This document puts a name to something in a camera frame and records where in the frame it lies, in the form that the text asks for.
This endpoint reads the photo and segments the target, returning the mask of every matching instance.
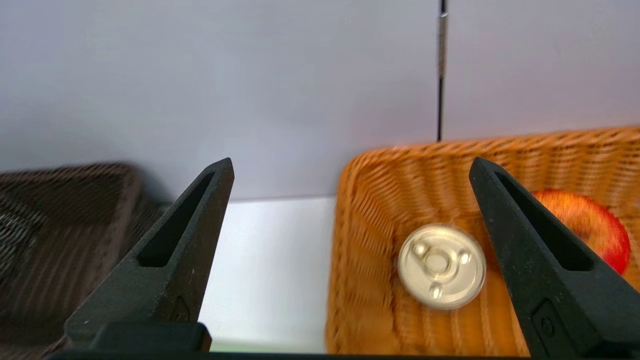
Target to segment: brown wicker basket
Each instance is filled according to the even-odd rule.
[[[121,164],[0,174],[0,358],[63,347],[63,324],[157,220]]]
[[[468,181],[476,156],[502,165],[530,191],[565,189],[607,206],[631,235],[624,277],[640,288],[640,127],[372,151],[349,163],[338,187],[326,324],[330,353],[529,355]],[[400,246],[431,223],[462,228],[487,257],[480,295],[454,311],[420,305],[397,276]]]

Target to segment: red apple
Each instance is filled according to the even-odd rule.
[[[589,197],[562,190],[532,193],[618,274],[629,265],[630,245],[625,227],[604,206]]]

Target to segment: can lid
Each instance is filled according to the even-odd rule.
[[[486,260],[470,235],[447,225],[426,225],[405,240],[398,273],[419,302],[451,310],[478,295],[486,277]]]

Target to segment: orange wicker basket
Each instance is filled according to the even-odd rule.
[[[381,149],[352,160],[340,179],[330,353],[529,355],[468,181],[476,156],[502,165],[530,191],[570,190],[607,206],[630,233],[624,277],[640,288],[640,127]],[[483,290],[454,311],[422,306],[397,276],[400,246],[431,223],[470,233],[487,257]]]

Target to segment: white panel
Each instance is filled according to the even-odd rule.
[[[0,170],[127,160],[176,197],[331,194],[346,162],[436,138],[438,0],[0,3]]]
[[[334,208],[229,204],[199,318],[213,349],[324,352]]]
[[[448,10],[444,139],[640,124],[640,1]]]

